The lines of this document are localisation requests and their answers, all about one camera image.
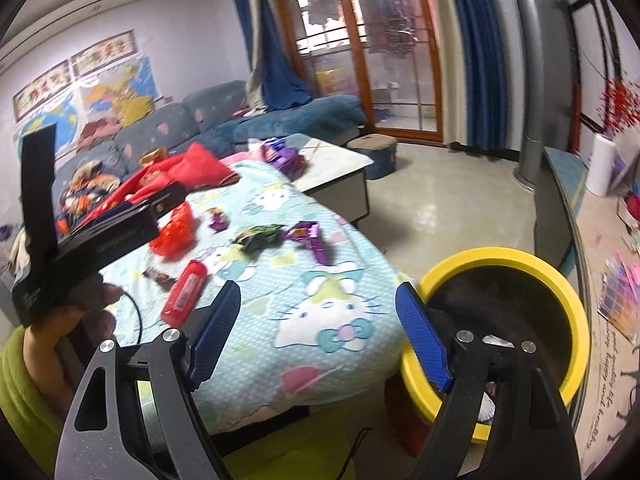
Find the lime green sleeve forearm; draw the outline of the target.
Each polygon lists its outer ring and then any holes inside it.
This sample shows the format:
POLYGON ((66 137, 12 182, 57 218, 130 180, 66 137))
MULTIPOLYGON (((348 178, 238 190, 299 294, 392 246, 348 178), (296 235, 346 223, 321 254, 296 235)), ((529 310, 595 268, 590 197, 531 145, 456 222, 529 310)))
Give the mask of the lime green sleeve forearm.
POLYGON ((1 411, 29 456, 52 479, 63 423, 28 374, 24 335, 24 327, 17 327, 1 351, 1 411))

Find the person left hand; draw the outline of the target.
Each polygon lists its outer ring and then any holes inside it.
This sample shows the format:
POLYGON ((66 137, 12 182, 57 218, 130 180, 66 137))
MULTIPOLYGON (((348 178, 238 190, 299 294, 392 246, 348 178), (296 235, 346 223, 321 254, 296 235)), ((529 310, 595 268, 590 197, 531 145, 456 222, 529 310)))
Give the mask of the person left hand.
POLYGON ((58 345, 90 311, 84 302, 57 306, 24 331, 23 360, 27 374, 58 418, 65 417, 75 392, 58 345))

